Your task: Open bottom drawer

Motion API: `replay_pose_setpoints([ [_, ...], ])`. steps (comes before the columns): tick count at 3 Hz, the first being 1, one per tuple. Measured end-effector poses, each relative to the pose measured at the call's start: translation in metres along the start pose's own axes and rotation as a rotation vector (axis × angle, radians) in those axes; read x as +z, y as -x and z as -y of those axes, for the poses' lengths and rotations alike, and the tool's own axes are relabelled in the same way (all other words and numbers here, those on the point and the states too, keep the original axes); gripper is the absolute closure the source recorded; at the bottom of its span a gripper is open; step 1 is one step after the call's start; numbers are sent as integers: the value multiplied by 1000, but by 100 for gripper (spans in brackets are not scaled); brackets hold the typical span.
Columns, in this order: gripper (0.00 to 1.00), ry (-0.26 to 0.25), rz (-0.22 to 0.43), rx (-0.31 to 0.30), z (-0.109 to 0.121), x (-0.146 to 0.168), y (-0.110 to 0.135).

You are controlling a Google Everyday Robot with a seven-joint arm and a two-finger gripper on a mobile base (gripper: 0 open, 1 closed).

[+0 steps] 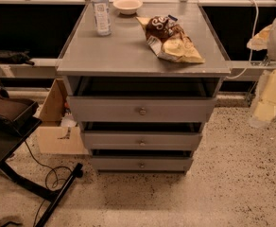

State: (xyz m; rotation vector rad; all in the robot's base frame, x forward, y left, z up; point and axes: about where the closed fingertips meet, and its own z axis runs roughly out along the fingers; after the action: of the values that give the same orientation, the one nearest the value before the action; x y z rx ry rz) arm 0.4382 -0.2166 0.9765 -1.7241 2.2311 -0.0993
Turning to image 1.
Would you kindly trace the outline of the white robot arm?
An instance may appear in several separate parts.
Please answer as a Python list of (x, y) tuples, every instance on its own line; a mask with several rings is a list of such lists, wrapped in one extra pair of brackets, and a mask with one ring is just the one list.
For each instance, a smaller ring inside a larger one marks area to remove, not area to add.
[[(252, 50), (267, 50), (267, 55), (276, 61), (276, 18), (247, 43)], [(276, 69), (260, 77), (257, 96), (251, 104), (249, 123), (254, 128), (264, 127), (276, 117)]]

